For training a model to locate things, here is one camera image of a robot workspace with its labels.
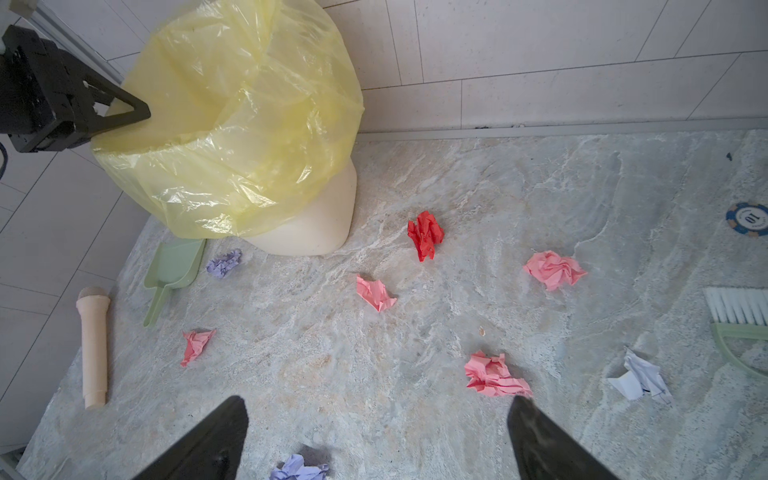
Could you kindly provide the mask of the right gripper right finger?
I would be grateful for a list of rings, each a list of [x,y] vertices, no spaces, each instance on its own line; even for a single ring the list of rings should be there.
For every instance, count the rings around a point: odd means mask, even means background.
[[[618,480],[531,399],[514,397],[507,428],[523,480]]]

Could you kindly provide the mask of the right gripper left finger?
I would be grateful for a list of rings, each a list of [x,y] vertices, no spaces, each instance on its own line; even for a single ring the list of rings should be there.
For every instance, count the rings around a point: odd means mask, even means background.
[[[235,479],[248,423],[244,399],[230,396],[134,479]]]

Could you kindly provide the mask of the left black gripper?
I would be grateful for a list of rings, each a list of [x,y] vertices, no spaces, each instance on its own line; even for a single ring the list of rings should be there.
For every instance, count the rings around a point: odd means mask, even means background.
[[[33,29],[1,37],[1,132],[19,153],[63,151],[151,118],[149,106]]]

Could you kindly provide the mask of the beige bin yellow bag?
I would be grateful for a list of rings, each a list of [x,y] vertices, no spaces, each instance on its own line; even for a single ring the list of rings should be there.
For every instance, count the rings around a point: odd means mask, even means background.
[[[123,88],[151,115],[95,136],[93,154],[174,235],[284,256],[346,242],[363,96],[317,3],[203,2],[150,37]]]

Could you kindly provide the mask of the green dustpan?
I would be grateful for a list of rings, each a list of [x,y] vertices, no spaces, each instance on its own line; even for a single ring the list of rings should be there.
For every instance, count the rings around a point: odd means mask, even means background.
[[[196,279],[207,241],[177,239],[161,243],[144,279],[144,287],[154,291],[143,326],[155,324],[174,290],[188,287]]]

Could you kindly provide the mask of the green hand brush white bristles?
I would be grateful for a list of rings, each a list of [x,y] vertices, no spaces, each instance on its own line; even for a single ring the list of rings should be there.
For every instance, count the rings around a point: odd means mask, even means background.
[[[766,380],[767,373],[742,361],[727,345],[726,339],[767,341],[767,290],[705,287],[703,292],[713,319],[713,340],[724,359],[745,373]]]

